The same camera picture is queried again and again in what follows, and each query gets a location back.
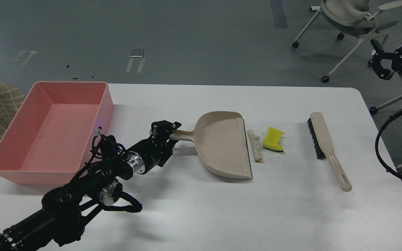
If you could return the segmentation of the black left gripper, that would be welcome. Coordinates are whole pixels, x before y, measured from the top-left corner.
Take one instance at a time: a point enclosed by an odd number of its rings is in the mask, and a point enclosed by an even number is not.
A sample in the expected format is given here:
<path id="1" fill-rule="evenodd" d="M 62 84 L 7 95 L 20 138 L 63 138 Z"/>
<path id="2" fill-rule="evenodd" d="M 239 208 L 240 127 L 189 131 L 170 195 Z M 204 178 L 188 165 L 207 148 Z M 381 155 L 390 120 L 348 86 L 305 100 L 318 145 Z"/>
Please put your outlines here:
<path id="1" fill-rule="evenodd" d="M 181 127 L 180 122 L 155 121 L 151 135 L 127 149 L 128 160 L 136 173 L 148 173 L 153 167 L 163 167 L 173 154 L 174 140 L 170 135 Z"/>

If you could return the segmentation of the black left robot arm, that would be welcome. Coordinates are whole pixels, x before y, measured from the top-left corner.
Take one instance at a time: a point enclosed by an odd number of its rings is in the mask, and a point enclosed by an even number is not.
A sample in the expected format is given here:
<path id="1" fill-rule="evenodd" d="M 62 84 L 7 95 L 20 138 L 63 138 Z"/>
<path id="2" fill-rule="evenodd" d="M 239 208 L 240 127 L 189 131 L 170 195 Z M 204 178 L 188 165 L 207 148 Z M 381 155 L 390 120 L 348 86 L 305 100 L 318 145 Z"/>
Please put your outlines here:
<path id="1" fill-rule="evenodd" d="M 69 183 L 46 193 L 42 208 L 0 233 L 0 251 L 36 251 L 54 241 L 63 246 L 79 241 L 85 227 L 101 211 L 138 213 L 142 204 L 123 191 L 119 178 L 162 167 L 177 140 L 171 135 L 180 122 L 155 121 L 151 134 L 126 149 L 99 127 L 91 142 L 91 157 Z"/>

